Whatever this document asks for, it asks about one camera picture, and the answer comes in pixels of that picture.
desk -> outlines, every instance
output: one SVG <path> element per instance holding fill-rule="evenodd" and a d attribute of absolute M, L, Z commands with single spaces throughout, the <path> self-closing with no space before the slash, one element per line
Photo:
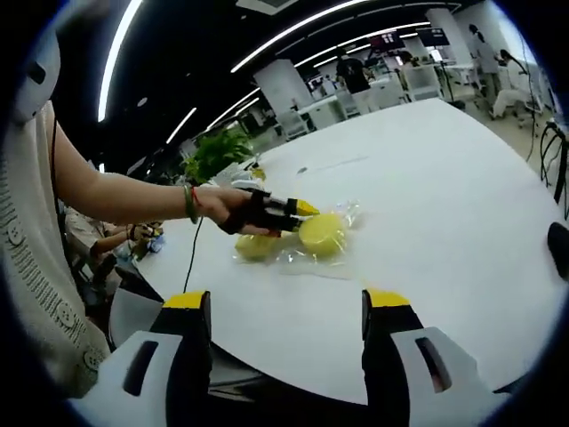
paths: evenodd
<path fill-rule="evenodd" d="M 380 77 L 377 80 L 373 80 L 372 82 L 370 82 L 370 86 L 374 87 L 377 85 L 386 85 L 391 83 L 391 77 L 389 76 L 384 76 L 384 77 Z M 332 102 L 337 102 L 338 101 L 338 97 L 336 95 L 330 95 L 327 96 L 321 100 L 318 100 L 310 105 L 307 105 L 306 107 L 303 107 L 301 109 L 299 109 L 299 114 L 306 114 L 306 113 L 310 113 L 312 110 L 314 109 L 321 109 L 322 107 L 332 103 Z"/>
<path fill-rule="evenodd" d="M 236 262 L 236 237 L 204 221 L 188 289 L 212 292 L 212 338 L 223 350 L 305 391 L 366 403 L 364 279 L 408 298 L 424 326 L 477 360 L 490 389 L 531 367 L 565 298 L 546 245 L 549 225 L 565 222 L 489 129 L 440 100 L 419 101 L 311 133 L 260 163 L 277 195 L 323 208 L 360 200 L 364 222 L 349 240 L 357 276 L 283 276 Z M 183 286 L 195 228 L 173 222 L 186 237 L 164 228 L 164 250 L 141 272 L 168 297 Z"/>
<path fill-rule="evenodd" d="M 442 69 L 440 63 L 435 64 L 436 67 Z M 474 70 L 474 64 L 453 64 L 445 65 L 445 70 L 449 72 L 456 73 L 462 85 L 469 85 L 476 81 L 476 77 L 473 75 L 476 71 Z"/>

green plant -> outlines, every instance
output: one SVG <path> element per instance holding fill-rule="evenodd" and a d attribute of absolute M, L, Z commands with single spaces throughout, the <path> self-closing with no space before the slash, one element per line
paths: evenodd
<path fill-rule="evenodd" d="M 197 141 L 193 157 L 184 160 L 186 176 L 198 183 L 210 180 L 232 163 L 241 163 L 252 155 L 247 137 L 239 131 L 224 129 Z"/>

lemon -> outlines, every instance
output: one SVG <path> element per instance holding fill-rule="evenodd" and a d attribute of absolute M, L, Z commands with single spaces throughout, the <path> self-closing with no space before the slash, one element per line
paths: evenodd
<path fill-rule="evenodd" d="M 313 216 L 302 223 L 299 237 L 314 255 L 327 257 L 343 251 L 346 244 L 344 224 L 335 213 Z"/>
<path fill-rule="evenodd" d="M 270 254 L 275 242 L 276 238 L 267 236 L 241 236 L 235 249 L 247 261 L 262 261 Z"/>

ceiling light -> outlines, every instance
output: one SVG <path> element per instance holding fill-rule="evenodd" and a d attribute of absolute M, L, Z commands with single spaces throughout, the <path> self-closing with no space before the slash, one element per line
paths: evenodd
<path fill-rule="evenodd" d="M 302 60 L 301 62 L 299 62 L 298 64 L 296 64 L 294 67 L 299 67 L 299 66 L 301 66 L 301 65 L 304 65 L 304 64 L 306 64 L 307 62 L 310 62 L 310 61 L 314 60 L 315 58 L 317 58 L 317 57 L 320 56 L 320 55 L 324 55 L 325 53 L 328 53 L 328 52 L 333 51 L 334 49 L 336 49 L 336 48 L 339 47 L 339 46 L 344 46 L 344 45 L 346 45 L 346 44 L 350 44 L 350 43 L 356 42 L 356 41 L 358 41 L 358 40 L 362 40 L 363 38 L 367 38 L 367 37 L 369 37 L 369 36 L 377 36 L 377 35 L 379 35 L 379 34 L 383 34 L 384 32 L 385 32 L 385 33 L 388 33 L 388 32 L 391 32 L 391 31 L 398 30 L 398 29 L 410 28 L 410 27 L 421 27 L 421 26 L 423 26 L 423 25 L 430 25 L 430 22 L 418 22 L 418 23 L 416 23 L 416 24 L 400 25 L 400 26 L 398 26 L 398 27 L 386 28 L 386 29 L 382 29 L 382 30 L 380 30 L 380 31 L 375 31 L 375 32 L 370 33 L 370 34 L 366 34 L 365 36 L 360 36 L 360 37 L 354 38 L 354 39 L 352 39 L 352 40 L 349 40 L 348 42 L 340 43 L 340 44 L 338 44 L 337 46 L 333 46 L 333 47 L 331 47 L 331 48 L 329 48 L 329 49 L 326 49 L 325 51 L 322 51 L 322 52 L 320 52 L 320 53 L 317 53 L 316 55 L 312 55 L 310 58 L 307 58 L 306 60 Z"/>
<path fill-rule="evenodd" d="M 251 102 L 249 102 L 247 105 L 245 105 L 242 109 L 238 110 L 237 113 L 235 113 L 236 116 L 239 116 L 241 113 L 243 113 L 246 109 L 248 109 L 249 107 L 251 107 L 255 102 L 258 102 L 260 100 L 260 98 L 255 98 L 254 100 L 252 100 Z"/>
<path fill-rule="evenodd" d="M 205 129 L 205 131 L 209 131 L 210 129 L 212 129 L 215 125 L 217 125 L 217 123 L 222 120 L 222 118 L 224 118 L 227 114 L 229 114 L 231 111 L 233 111 L 233 109 L 235 107 L 238 107 L 243 101 L 251 98 L 254 94 L 256 94 L 258 91 L 260 91 L 260 87 L 258 87 L 257 89 L 255 89 L 254 91 L 252 91 L 251 93 L 249 93 L 248 95 L 245 95 L 243 98 L 241 98 L 239 101 L 237 101 L 235 104 L 233 104 L 231 107 L 229 107 L 221 116 L 217 117 L 215 120 L 213 120 L 209 126 L 207 126 L 207 128 Z"/>
<path fill-rule="evenodd" d="M 380 31 L 374 31 L 373 33 L 366 34 L 365 36 L 360 36 L 360 37 L 352 38 L 351 40 L 348 40 L 347 42 L 338 44 L 338 46 L 345 46 L 346 44 L 354 43 L 354 42 L 357 42 L 358 40 L 362 40 L 362 39 L 364 39 L 364 38 L 373 37 L 373 36 L 378 36 L 378 35 L 380 35 L 380 34 L 390 33 L 390 32 L 392 32 L 392 31 L 397 31 L 398 29 L 412 28 L 412 27 L 422 27 L 422 26 L 425 26 L 425 25 L 430 25 L 430 22 L 429 22 L 429 21 L 417 22 L 417 23 L 415 23 L 415 24 L 406 24 L 406 25 L 400 25 L 400 26 L 398 26 L 398 27 L 385 28 L 385 29 L 382 29 L 382 30 L 380 30 Z"/>
<path fill-rule="evenodd" d="M 170 138 L 168 138 L 168 140 L 166 141 L 166 144 L 169 144 L 170 142 L 172 142 L 172 140 L 174 139 L 174 136 L 176 136 L 176 133 L 178 133 L 178 131 L 182 128 L 182 126 L 184 126 L 186 124 L 186 122 L 189 120 L 189 118 L 192 117 L 196 111 L 197 111 L 196 108 L 193 108 L 192 110 L 189 111 L 188 115 L 184 117 L 184 119 L 180 122 L 178 127 L 176 127 L 174 132 L 172 132 L 172 135 L 170 135 Z"/>
<path fill-rule="evenodd" d="M 250 60 L 252 60 L 256 56 L 258 56 L 261 52 L 265 51 L 270 46 L 272 46 L 273 44 L 275 44 L 279 40 L 285 38 L 289 34 L 293 33 L 297 29 L 302 28 L 305 25 L 308 25 L 310 22 L 314 22 L 315 20 L 319 20 L 320 18 L 323 18 L 324 16 L 326 16 L 330 13 L 340 11 L 340 10 L 345 9 L 347 7 L 354 6 L 354 5 L 360 4 L 360 3 L 367 3 L 370 1 L 372 1 L 372 0 L 351 0 L 349 2 L 337 4 L 336 6 L 331 7 L 330 9 L 326 9 L 325 11 L 321 11 L 315 15 L 310 16 L 309 18 L 306 18 L 305 20 L 302 20 L 301 22 L 294 24 L 292 27 L 289 27 L 285 31 L 283 31 L 282 33 L 277 34 L 276 36 L 274 36 L 273 38 L 268 40 L 265 44 L 262 44 L 257 49 L 255 49 L 253 52 L 249 53 L 249 55 L 247 55 L 245 58 L 243 58 L 237 65 L 235 65 L 235 67 L 231 70 L 231 73 L 235 73 L 240 68 L 242 68 L 247 62 L 249 62 Z"/>
<path fill-rule="evenodd" d="M 356 49 L 352 49 L 351 51 L 347 51 L 346 53 L 353 53 L 353 52 L 357 52 L 357 51 L 362 51 L 364 49 L 367 49 L 368 47 L 371 47 L 372 44 L 364 44 L 363 46 L 359 46 Z"/>
<path fill-rule="evenodd" d="M 331 52 L 334 49 L 336 49 L 336 46 L 332 46 L 330 49 L 326 49 L 325 51 L 319 52 L 316 55 L 312 55 L 310 58 L 307 58 L 306 60 L 302 60 L 301 62 L 299 62 L 298 64 L 296 64 L 294 67 L 299 67 L 301 65 L 306 64 L 307 62 L 310 62 L 312 60 L 314 60 L 315 58 L 317 58 L 320 55 L 324 55 L 325 53 Z"/>
<path fill-rule="evenodd" d="M 115 71 L 116 59 L 118 58 L 118 53 L 121 49 L 121 44 L 123 43 L 126 32 L 131 25 L 134 15 L 139 10 L 142 0 L 132 0 L 126 11 L 124 12 L 123 18 L 120 24 L 118 24 L 118 29 L 116 30 L 115 38 L 113 39 L 113 44 L 110 46 L 110 51 L 108 52 L 107 65 L 105 66 L 105 73 L 103 74 L 103 82 L 100 86 L 100 97 L 99 97 L 99 121 L 102 122 L 107 114 L 107 101 L 108 101 L 108 91 L 110 88 L 110 81 L 113 78 L 113 73 Z"/>
<path fill-rule="evenodd" d="M 337 57 L 337 56 L 334 56 L 333 58 L 330 58 L 330 59 L 328 59 L 328 60 L 323 60 L 322 62 L 318 62 L 318 63 L 314 66 L 314 68 L 318 68 L 318 67 L 320 67 L 321 65 L 327 64 L 328 62 L 332 62 L 333 60 L 337 60 L 337 59 L 338 59 L 338 57 Z"/>

knit sweater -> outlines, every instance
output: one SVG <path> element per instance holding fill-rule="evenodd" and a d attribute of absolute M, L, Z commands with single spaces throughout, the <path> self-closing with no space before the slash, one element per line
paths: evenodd
<path fill-rule="evenodd" d="M 50 174 L 54 114 L 48 102 L 10 125 L 0 157 L 0 240 L 14 308 L 36 355 L 70 397 L 96 382 L 109 350 L 89 321 L 66 262 Z"/>

